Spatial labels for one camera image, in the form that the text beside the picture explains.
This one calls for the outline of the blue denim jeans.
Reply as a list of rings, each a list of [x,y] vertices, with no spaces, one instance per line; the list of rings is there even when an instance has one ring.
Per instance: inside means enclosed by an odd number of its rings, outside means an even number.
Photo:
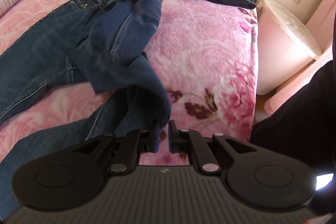
[[[145,47],[163,0],[70,0],[35,23],[1,54],[1,121],[29,109],[52,88],[89,82],[111,97],[90,117],[35,132],[1,162],[1,220],[19,209],[11,189],[26,162],[102,134],[159,134],[171,116],[169,96]]]

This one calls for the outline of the pink rose blanket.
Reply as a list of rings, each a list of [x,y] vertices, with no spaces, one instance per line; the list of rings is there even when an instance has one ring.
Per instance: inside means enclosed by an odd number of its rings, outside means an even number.
[[[21,0],[1,16],[1,53],[35,22],[69,0]],[[255,10],[204,0],[163,0],[159,28],[145,52],[169,92],[171,119],[204,136],[222,132],[250,139],[256,102]],[[111,93],[95,95],[89,83],[56,88],[1,125],[1,161],[15,143],[38,130],[89,117]],[[156,154],[143,165],[187,164],[170,154],[167,127]]]

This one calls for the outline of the person's black trousers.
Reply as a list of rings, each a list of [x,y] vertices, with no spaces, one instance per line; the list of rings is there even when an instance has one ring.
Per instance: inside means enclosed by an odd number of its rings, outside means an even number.
[[[254,125],[250,143],[315,170],[335,170],[335,66],[327,62],[270,117]]]

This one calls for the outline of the round white bedside table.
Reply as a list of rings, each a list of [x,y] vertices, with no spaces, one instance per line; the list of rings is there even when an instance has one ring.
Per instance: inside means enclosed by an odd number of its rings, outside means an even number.
[[[306,26],[274,0],[259,6],[257,94],[265,95],[290,79],[322,50]]]

